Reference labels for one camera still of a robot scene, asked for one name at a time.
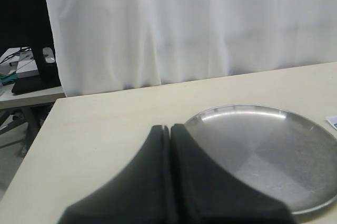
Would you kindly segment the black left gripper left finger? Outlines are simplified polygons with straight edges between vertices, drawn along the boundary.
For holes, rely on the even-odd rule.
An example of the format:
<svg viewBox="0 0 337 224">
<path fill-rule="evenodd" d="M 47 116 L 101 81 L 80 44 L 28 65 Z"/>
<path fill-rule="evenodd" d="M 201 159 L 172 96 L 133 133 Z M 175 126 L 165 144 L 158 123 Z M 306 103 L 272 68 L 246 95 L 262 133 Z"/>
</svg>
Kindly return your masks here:
<svg viewBox="0 0 337 224">
<path fill-rule="evenodd" d="M 112 180 L 67 207 L 59 223 L 168 223 L 167 127 L 153 126 L 134 158 Z"/>
</svg>

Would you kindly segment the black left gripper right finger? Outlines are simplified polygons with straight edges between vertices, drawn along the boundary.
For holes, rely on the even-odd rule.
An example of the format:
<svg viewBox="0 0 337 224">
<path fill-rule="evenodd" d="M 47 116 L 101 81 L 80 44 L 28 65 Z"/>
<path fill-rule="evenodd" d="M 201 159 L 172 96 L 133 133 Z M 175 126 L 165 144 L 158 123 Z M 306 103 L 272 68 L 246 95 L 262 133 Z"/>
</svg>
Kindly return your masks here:
<svg viewBox="0 0 337 224">
<path fill-rule="evenodd" d="M 294 223 L 284 203 L 224 170 L 182 124 L 171 128 L 170 161 L 181 223 Z"/>
</svg>

